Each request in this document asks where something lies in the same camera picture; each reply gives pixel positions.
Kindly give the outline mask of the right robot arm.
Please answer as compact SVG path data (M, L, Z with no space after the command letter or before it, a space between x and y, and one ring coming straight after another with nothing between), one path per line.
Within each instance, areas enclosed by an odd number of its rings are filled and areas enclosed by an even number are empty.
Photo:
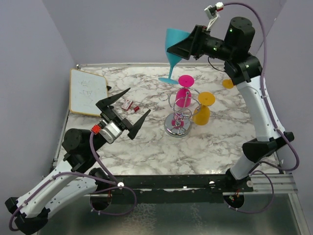
M212 37L203 25L196 25L189 36L178 40L167 52L182 59L199 59L203 55L224 61L224 70L242 95L248 108L256 137L242 146L243 155L227 170L225 187L238 190L260 160L270 156L287 142L294 140L293 132L287 132L278 120L271 100L261 80L262 66L257 57L249 53L255 34L252 22L244 17L234 17L223 40Z

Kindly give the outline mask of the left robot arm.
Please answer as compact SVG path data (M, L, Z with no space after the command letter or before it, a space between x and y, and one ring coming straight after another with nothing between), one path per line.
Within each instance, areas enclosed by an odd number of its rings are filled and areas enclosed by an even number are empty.
M125 93L122 91L98 101L96 107L101 111L102 120L90 130L67 130L62 142L66 150L63 161L32 190L5 201L12 214L9 220L11 231L32 235L71 199L94 192L103 193L108 186L108 190L129 189L104 166L97 154L99 148L113 143L125 130L133 140L150 113L147 111L135 124L122 118L113 103Z

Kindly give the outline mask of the blue wine glass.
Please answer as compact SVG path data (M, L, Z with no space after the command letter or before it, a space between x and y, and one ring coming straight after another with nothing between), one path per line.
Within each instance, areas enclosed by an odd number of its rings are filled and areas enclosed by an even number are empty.
M181 41L186 39L189 36L189 32L168 28L166 30L165 37L165 52L170 65L169 74L167 77L159 77L159 81L168 83L168 84L178 84L178 81L172 79L172 73L175 65L182 60L181 55L177 55L177 46Z

